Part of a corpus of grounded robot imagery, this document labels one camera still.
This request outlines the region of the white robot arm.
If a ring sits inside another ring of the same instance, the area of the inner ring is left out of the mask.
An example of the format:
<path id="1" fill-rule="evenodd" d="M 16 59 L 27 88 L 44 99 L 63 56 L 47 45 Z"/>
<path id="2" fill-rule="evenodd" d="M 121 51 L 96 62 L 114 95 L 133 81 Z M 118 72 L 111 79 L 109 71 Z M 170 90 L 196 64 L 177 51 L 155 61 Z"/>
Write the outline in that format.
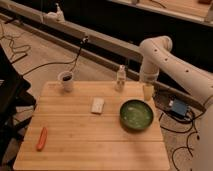
<path id="1" fill-rule="evenodd" d="M 140 80 L 154 83 L 162 70 L 205 108 L 200 123 L 200 140 L 195 148 L 193 171 L 213 171 L 213 74 L 209 74 L 171 54 L 168 36 L 148 38 L 140 43 Z"/>

